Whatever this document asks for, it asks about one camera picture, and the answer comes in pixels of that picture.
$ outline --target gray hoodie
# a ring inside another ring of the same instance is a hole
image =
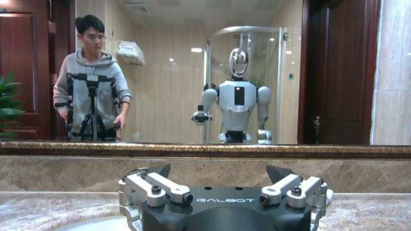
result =
[[[75,51],[75,53],[69,54],[61,65],[59,74],[57,82],[53,86],[53,105],[55,103],[65,103],[67,100],[67,85],[66,85],[66,73],[71,74],[94,74],[102,75],[107,78],[116,78],[117,85],[117,97],[120,102],[130,101],[132,93],[128,89],[125,78],[120,69],[118,64],[116,63],[116,59],[113,56],[102,51],[102,55],[97,62],[89,63],[86,59],[81,55],[81,49]],[[113,106],[113,98],[110,92],[110,83],[99,82],[98,83],[98,91],[97,91],[97,113],[102,119],[105,129],[113,127],[114,121],[114,106]],[[85,85],[85,81],[73,80],[73,122],[71,122],[71,132],[79,132],[81,122],[87,113],[90,100],[87,96],[87,88]],[[66,107],[55,108],[55,110],[66,111]]]

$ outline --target ceiling light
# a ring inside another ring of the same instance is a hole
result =
[[[201,49],[201,48],[197,48],[197,47],[193,47],[193,48],[190,48],[190,52],[193,52],[193,53],[201,53],[201,52],[202,52],[202,49]]]

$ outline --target bolt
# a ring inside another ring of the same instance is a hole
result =
[[[261,196],[258,197],[258,201],[260,201],[260,203],[261,203],[264,206],[268,206],[268,205],[269,205],[269,202],[270,202],[270,199],[269,199],[268,196],[261,195]]]
[[[152,193],[153,193],[153,194],[160,194],[160,192],[161,192],[161,187],[157,186],[157,185],[154,185],[154,186],[152,187]]]
[[[294,195],[301,195],[301,188],[300,187],[293,187],[292,189],[290,189],[290,192],[292,192],[292,194],[294,194]]]
[[[185,193],[182,195],[182,205],[189,205],[190,202],[192,202],[192,199],[193,199],[193,197],[192,197],[190,193]]]

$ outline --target humanoid robot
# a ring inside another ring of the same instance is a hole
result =
[[[257,143],[270,144],[270,131],[264,130],[268,119],[268,104],[270,101],[270,90],[262,86],[256,89],[254,85],[244,80],[248,66],[248,53],[240,48],[230,51],[228,67],[232,78],[218,87],[205,84],[201,104],[192,114],[190,120],[197,125],[212,120],[209,107],[216,101],[222,115],[222,128],[226,131],[218,135],[220,143],[242,143],[250,141],[246,131],[249,114],[257,104]]]

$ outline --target hoodie hood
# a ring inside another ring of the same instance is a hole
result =
[[[97,67],[97,66],[110,65],[111,63],[116,62],[116,59],[109,53],[101,51],[99,59],[94,63],[89,63],[86,59],[82,57],[82,48],[79,48],[75,50],[75,61],[79,65]]]

